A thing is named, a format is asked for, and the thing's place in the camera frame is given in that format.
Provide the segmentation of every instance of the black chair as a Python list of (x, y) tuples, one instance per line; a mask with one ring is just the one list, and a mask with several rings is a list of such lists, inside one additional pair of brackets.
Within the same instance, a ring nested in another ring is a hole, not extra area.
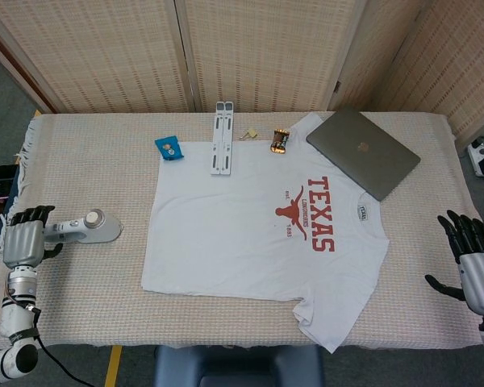
[(323, 387), (318, 346), (158, 348), (157, 387)]

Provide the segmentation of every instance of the gray laptop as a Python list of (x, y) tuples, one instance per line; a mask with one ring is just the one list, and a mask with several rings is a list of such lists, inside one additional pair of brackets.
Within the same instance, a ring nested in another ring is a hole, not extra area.
[(385, 198), (420, 160), (349, 107), (319, 125), (307, 142), (377, 200)]

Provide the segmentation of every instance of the shirt tag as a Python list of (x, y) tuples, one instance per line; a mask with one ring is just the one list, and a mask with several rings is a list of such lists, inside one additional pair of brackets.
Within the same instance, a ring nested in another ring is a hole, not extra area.
[(358, 218), (361, 220), (361, 222), (368, 220), (368, 210), (363, 204), (359, 204), (357, 206), (357, 213)]

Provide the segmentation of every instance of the tablecloth fringe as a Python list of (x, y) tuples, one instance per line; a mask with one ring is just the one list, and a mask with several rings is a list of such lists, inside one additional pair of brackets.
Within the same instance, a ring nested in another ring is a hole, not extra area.
[(31, 153), (33, 148), (35, 147), (35, 138), (37, 137), (37, 133), (39, 131), (39, 126), (34, 124), (34, 119), (29, 124), (27, 129), (27, 133), (25, 134), (25, 141), (23, 142), (22, 150), (18, 154), (19, 156), (19, 177), (18, 177), (18, 196), (14, 199), (12, 206), (10, 207), (9, 211), (5, 215), (0, 215), (0, 219), (2, 220), (2, 230), (0, 232), (0, 259), (3, 259), (3, 246), (4, 246), (4, 238), (6, 234), (6, 225), (11, 220), (12, 216), (16, 212), (16, 206), (18, 204), (18, 198), (23, 194), (23, 191), (28, 187), (31, 183), (25, 177), (25, 171), (28, 168), (29, 164), (31, 163)]

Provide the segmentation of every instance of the white t-shirt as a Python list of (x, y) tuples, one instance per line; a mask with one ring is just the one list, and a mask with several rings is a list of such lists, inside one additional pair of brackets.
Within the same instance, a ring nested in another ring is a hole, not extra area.
[(162, 160), (142, 287), (160, 293), (286, 301), (299, 329), (330, 352), (377, 284), (389, 240), (380, 205), (305, 141), (322, 122), (269, 141), (233, 144), (232, 174), (209, 174), (211, 143)]

